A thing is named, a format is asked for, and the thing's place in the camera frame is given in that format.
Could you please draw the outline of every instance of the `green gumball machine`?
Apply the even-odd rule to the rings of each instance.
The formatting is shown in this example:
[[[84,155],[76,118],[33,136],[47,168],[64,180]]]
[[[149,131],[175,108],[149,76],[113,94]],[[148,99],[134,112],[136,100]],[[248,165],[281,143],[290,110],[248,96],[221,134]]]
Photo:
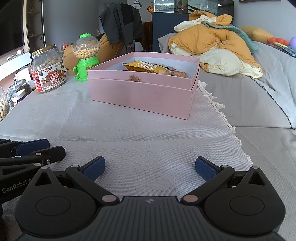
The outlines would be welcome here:
[[[91,34],[82,34],[73,45],[73,52],[79,59],[77,66],[73,69],[77,71],[76,79],[87,81],[87,70],[97,66],[100,61],[97,58],[100,44],[99,41]]]

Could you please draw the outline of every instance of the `red jar label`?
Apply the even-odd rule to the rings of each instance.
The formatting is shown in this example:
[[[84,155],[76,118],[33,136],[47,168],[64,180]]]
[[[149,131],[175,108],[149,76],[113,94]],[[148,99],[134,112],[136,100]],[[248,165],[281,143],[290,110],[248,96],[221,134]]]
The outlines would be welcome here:
[[[63,62],[32,72],[32,77],[37,91],[52,89],[66,80]]]

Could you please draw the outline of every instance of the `black gripper base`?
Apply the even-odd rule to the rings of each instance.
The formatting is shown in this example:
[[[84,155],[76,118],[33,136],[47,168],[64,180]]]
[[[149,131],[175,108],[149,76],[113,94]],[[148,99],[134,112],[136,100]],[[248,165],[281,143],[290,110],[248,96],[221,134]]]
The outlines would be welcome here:
[[[174,196],[124,197],[103,207],[94,221],[67,237],[45,239],[24,234],[19,241],[283,241],[276,233],[237,237],[211,226],[199,208],[179,203]]]

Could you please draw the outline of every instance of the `yellow blanket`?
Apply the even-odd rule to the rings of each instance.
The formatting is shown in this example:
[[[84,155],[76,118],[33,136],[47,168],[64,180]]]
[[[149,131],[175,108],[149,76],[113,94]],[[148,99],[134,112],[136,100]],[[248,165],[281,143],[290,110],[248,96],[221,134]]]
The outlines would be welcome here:
[[[197,19],[202,14],[209,18],[215,17],[215,15],[209,12],[195,11],[189,15],[189,20]],[[224,14],[216,17],[216,22],[214,24],[219,26],[229,26],[231,20],[232,16]],[[243,62],[256,67],[261,67],[261,65],[257,64],[254,60],[245,41],[235,32],[226,29],[211,28],[204,24],[197,24],[170,38],[168,42],[169,48],[171,48],[172,43],[176,43],[179,47],[197,55],[205,53],[212,47],[216,46],[216,48],[231,51]],[[206,66],[202,65],[202,67],[208,72]]]

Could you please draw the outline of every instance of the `purple balloon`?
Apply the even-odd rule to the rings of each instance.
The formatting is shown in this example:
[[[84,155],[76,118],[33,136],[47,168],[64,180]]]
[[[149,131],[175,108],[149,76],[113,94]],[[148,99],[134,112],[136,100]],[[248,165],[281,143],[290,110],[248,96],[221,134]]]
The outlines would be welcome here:
[[[293,48],[296,48],[296,36],[291,38],[290,45]]]

